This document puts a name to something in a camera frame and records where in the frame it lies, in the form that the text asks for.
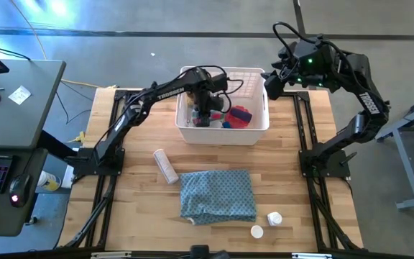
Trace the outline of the blue patterned cloth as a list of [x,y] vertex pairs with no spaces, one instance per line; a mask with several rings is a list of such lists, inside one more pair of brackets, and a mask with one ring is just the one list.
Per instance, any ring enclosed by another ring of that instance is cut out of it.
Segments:
[[182,174],[180,216],[193,225],[255,221],[257,208],[249,171],[239,169]]

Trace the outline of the white pill bottle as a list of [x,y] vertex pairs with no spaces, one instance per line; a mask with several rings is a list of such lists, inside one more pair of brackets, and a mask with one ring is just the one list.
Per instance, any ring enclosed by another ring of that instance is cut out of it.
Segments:
[[279,212],[270,212],[267,215],[267,220],[270,226],[280,226],[282,224],[282,215]]

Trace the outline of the grey desk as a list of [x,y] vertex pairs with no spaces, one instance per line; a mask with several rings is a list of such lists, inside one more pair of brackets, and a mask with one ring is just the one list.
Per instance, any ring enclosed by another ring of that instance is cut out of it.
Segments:
[[[48,156],[39,144],[47,134],[44,124],[66,67],[61,60],[5,60],[8,73],[0,74],[0,156],[12,156],[13,162],[0,194],[0,236],[20,234],[28,223],[37,198],[37,182]],[[32,95],[21,105],[9,99],[20,86]],[[11,205],[9,187],[22,174],[31,176],[29,197],[23,207]]]

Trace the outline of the white paper note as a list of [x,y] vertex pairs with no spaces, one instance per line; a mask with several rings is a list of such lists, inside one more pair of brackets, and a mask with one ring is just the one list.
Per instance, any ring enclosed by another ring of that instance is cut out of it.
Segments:
[[21,105],[31,95],[32,93],[27,88],[25,88],[24,86],[20,86],[12,94],[9,95],[9,99],[16,104]]

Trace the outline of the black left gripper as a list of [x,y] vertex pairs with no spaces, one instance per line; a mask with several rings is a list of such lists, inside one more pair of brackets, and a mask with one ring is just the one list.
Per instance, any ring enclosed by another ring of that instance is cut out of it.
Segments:
[[198,108],[198,110],[193,109],[193,125],[195,127],[209,127],[211,110],[223,111],[224,101],[219,97],[219,92],[225,93],[228,89],[228,76],[223,68],[218,69],[220,73],[212,76],[205,68],[193,68],[193,71],[201,79],[198,90],[193,91],[194,103]]

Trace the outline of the pink round pill organizer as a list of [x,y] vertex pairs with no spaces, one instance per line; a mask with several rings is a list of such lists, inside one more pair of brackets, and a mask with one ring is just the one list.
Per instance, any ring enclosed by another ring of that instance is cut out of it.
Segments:
[[[244,106],[233,106],[233,107],[237,107],[237,108],[240,107],[242,109],[246,109]],[[236,119],[236,118],[232,117],[231,114],[230,114],[230,111],[226,114],[224,121],[229,122],[233,129],[244,129],[244,128],[249,126],[250,123],[245,123],[245,122],[243,122],[239,119]]]

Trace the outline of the beige bandage roll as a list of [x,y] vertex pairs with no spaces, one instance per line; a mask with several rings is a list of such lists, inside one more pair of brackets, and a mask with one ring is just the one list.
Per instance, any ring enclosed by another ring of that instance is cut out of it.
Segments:
[[166,156],[165,151],[163,149],[156,150],[153,153],[153,157],[155,158],[161,174],[165,177],[165,180],[169,184],[176,183],[179,180],[179,176]]

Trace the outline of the yellow white canister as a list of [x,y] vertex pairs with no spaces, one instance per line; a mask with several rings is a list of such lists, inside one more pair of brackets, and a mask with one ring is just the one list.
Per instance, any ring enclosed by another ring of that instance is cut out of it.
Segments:
[[57,191],[61,187],[61,179],[46,171],[42,171],[37,186],[45,191]]

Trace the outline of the silver bracket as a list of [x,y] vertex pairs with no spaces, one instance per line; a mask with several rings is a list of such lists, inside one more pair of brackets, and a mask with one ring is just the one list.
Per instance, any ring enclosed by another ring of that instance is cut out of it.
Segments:
[[92,253],[90,259],[127,259],[132,258],[132,253],[128,251],[110,251]]
[[292,259],[333,259],[332,254],[325,253],[292,253]]

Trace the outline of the black rounded object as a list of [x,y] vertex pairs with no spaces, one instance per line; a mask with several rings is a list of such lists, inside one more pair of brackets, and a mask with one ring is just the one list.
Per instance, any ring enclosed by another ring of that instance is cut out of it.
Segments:
[[190,247],[189,259],[231,259],[230,255],[221,250],[216,253],[210,251],[208,245],[192,245]]

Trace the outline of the white plastic basket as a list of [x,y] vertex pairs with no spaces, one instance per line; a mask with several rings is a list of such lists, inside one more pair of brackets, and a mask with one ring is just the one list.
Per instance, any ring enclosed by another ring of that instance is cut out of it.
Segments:
[[254,145],[270,126],[267,91],[261,68],[225,67],[228,77],[228,96],[222,96],[224,108],[244,106],[252,113],[252,120],[244,129],[225,129],[222,122],[210,127],[185,127],[183,119],[192,114],[193,108],[186,104],[186,95],[177,96],[175,125],[189,144],[203,145]]

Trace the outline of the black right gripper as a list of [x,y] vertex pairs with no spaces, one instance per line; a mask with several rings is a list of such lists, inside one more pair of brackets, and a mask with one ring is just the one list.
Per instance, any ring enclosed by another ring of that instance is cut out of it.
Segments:
[[277,71],[260,73],[265,79],[269,99],[275,101],[283,93],[283,83],[299,83],[303,87],[318,86],[336,89],[335,74],[339,64],[339,56],[323,35],[292,42],[289,47],[292,53],[283,47],[279,60],[271,66]]

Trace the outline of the black computer mouse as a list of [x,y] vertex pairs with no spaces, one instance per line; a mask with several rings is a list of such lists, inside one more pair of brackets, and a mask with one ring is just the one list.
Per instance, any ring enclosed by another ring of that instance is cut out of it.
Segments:
[[16,176],[9,187],[10,202],[13,207],[23,207],[29,197],[31,176],[29,174],[22,174]]

